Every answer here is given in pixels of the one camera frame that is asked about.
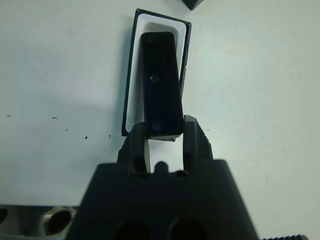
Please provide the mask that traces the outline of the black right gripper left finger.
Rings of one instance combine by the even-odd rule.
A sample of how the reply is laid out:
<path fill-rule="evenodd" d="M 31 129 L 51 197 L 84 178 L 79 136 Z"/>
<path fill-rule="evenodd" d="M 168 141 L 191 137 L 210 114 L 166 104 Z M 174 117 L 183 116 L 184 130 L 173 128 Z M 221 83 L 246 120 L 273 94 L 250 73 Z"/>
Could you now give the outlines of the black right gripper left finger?
<path fill-rule="evenodd" d="M 126 136 L 117 156 L 117 164 L 126 165 L 132 176 L 151 173 L 150 150 L 145 124 L 135 124 Z"/>

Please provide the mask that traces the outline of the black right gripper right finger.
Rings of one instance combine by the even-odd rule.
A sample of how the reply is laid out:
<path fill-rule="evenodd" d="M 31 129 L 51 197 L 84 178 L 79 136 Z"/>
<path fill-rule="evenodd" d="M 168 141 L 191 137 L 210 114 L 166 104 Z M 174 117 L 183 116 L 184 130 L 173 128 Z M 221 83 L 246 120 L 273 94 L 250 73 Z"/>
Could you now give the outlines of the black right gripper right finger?
<path fill-rule="evenodd" d="M 202 170 L 207 161 L 214 159 L 208 138 L 198 120 L 191 115 L 184 116 L 182 153 L 183 170 L 190 175 Z"/>

